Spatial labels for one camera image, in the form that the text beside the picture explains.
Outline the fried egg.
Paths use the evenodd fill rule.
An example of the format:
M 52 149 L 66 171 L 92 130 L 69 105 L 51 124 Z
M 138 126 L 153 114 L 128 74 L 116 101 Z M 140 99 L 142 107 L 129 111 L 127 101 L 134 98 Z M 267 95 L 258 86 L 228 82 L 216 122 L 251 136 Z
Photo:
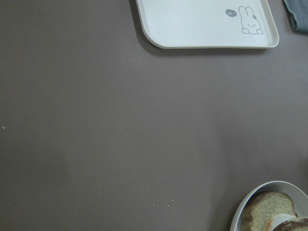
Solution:
M 296 216 L 289 214 L 278 214 L 267 220 L 265 231 L 273 231 L 277 226 L 282 224 L 285 221 L 289 221 L 297 218 Z

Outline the grey folded cloth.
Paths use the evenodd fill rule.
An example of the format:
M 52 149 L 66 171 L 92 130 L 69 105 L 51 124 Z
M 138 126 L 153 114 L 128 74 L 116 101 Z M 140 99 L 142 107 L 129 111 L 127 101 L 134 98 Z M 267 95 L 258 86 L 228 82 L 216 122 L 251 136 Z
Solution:
M 290 17 L 292 30 L 300 33 L 308 33 L 308 1 L 284 0 Z

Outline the white round plate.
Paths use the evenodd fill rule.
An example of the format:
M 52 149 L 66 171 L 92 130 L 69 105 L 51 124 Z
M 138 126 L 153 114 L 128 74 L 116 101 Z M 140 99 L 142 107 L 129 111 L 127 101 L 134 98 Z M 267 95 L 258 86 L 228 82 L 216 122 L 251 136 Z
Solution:
M 286 193 L 294 202 L 296 213 L 303 217 L 308 215 L 308 195 L 295 185 L 281 180 L 269 181 L 258 185 L 251 190 L 240 202 L 232 219 L 230 231 L 240 231 L 242 229 L 242 213 L 249 199 L 256 193 L 263 191 L 277 191 Z

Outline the bread slice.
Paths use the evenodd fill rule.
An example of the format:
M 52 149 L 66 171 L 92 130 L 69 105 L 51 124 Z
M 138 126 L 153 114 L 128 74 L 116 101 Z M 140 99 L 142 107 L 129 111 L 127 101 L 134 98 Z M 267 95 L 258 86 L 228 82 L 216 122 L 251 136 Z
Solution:
M 302 217 L 284 221 L 273 231 L 308 231 L 308 218 Z
M 242 211 L 243 231 L 268 231 L 276 217 L 296 218 L 291 197 L 277 191 L 254 194 Z

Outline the bread slice under egg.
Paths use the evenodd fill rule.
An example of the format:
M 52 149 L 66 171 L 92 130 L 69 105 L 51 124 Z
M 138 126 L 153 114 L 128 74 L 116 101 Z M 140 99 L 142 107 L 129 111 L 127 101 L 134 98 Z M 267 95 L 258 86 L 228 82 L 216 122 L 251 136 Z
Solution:
M 277 191 L 254 194 L 242 211 L 243 231 L 268 231 L 276 217 L 296 218 L 291 197 Z

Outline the cream rabbit tray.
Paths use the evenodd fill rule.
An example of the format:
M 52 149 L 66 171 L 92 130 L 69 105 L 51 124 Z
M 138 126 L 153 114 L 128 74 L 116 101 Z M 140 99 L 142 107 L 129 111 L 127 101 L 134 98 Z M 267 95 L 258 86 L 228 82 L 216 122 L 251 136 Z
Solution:
M 146 38 L 162 49 L 268 49 L 279 33 L 266 0 L 138 0 Z

